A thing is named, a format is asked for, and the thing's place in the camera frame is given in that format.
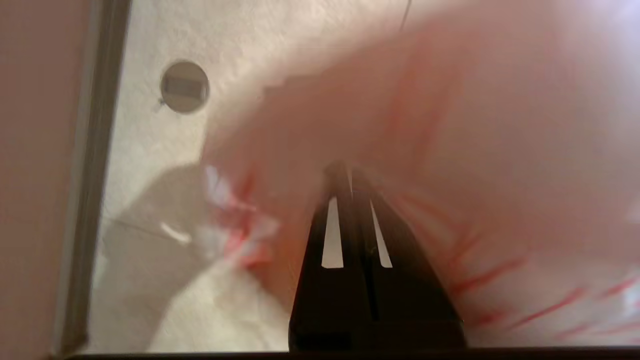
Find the pink wall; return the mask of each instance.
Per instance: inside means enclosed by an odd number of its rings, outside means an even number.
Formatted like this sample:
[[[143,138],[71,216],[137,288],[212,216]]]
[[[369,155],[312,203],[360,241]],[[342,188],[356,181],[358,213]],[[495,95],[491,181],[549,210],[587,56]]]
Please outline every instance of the pink wall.
[[[88,1],[0,1],[0,359],[50,347]]]

